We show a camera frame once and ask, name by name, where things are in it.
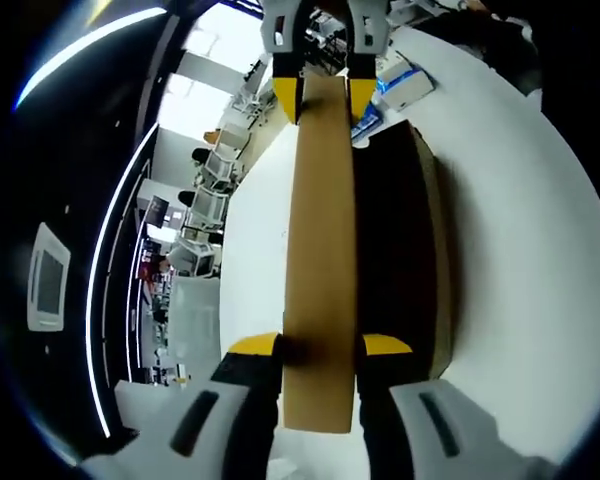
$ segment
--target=office room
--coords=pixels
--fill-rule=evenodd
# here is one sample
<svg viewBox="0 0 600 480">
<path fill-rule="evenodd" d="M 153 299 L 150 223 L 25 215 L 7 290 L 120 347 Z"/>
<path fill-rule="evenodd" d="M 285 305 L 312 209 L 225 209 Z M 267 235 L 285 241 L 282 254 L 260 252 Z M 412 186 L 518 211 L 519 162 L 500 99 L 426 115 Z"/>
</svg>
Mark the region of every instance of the office room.
<svg viewBox="0 0 600 480">
<path fill-rule="evenodd" d="M 600 125 L 559 106 L 592 118 L 595 80 L 556 87 L 542 35 L 580 42 L 588 14 L 132 3 L 58 7 L 14 43 L 0 382 L 40 462 L 578 472 L 600 441 Z"/>
</svg>

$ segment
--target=white table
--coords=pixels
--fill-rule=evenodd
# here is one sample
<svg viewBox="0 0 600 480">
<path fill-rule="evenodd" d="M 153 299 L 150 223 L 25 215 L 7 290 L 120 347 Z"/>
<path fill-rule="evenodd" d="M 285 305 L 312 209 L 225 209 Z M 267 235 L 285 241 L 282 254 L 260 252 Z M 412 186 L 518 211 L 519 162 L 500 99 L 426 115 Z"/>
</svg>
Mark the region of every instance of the white table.
<svg viewBox="0 0 600 480">
<path fill-rule="evenodd" d="M 600 202 L 547 119 L 484 63 L 414 30 L 392 38 L 438 84 L 387 120 L 408 118 L 457 184 L 464 303 L 443 378 L 495 416 L 505 442 L 560 462 L 600 406 Z M 282 327 L 296 133 L 280 134 L 230 202 L 223 353 Z"/>
</svg>

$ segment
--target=office chair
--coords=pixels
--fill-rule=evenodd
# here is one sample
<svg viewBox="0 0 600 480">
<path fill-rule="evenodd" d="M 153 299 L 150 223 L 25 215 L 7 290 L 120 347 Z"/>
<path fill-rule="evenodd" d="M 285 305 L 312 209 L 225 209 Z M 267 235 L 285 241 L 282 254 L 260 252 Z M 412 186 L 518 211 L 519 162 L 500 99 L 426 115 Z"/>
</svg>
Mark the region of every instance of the office chair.
<svg viewBox="0 0 600 480">
<path fill-rule="evenodd" d="M 196 192 L 193 204 L 189 209 L 187 226 L 199 226 L 202 229 L 213 229 L 224 224 L 229 206 L 229 195 L 221 194 L 201 186 Z"/>
<path fill-rule="evenodd" d="M 219 155 L 211 152 L 207 163 L 202 169 L 205 182 L 204 186 L 209 190 L 224 192 L 233 182 L 232 174 L 235 161 L 225 160 Z"/>
<path fill-rule="evenodd" d="M 189 208 L 191 208 L 194 198 L 196 198 L 196 192 L 190 190 L 183 190 L 178 193 L 178 201 Z"/>
<path fill-rule="evenodd" d="M 191 152 L 191 159 L 200 165 L 204 165 L 210 154 L 211 150 L 208 148 L 194 148 L 193 152 Z"/>
</svg>

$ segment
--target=white wall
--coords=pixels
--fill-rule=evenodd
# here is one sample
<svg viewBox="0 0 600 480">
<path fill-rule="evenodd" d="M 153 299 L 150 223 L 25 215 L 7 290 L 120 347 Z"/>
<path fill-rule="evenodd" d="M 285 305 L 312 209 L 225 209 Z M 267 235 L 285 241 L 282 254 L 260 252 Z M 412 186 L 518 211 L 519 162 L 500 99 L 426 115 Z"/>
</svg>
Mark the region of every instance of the white wall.
<svg viewBox="0 0 600 480">
<path fill-rule="evenodd" d="M 191 152 L 197 147 L 209 148 L 209 144 L 160 128 L 153 153 L 151 179 L 172 187 L 190 189 L 198 173 L 198 168 L 191 161 Z"/>
<path fill-rule="evenodd" d="M 264 52 L 262 21 L 226 5 L 215 5 L 198 21 L 184 48 L 240 73 Z"/>
<path fill-rule="evenodd" d="M 143 180 L 142 185 L 140 185 L 138 198 L 150 202 L 155 195 L 169 202 L 170 207 L 180 207 L 180 210 L 184 210 L 185 206 L 180 203 L 180 200 L 178 200 L 178 194 L 181 191 L 182 188 L 180 187 L 174 187 L 172 185 L 156 182 L 155 180 L 147 178 Z"/>
<path fill-rule="evenodd" d="M 242 73 L 190 52 L 184 54 L 176 73 L 232 95 L 244 83 Z"/>
</svg>

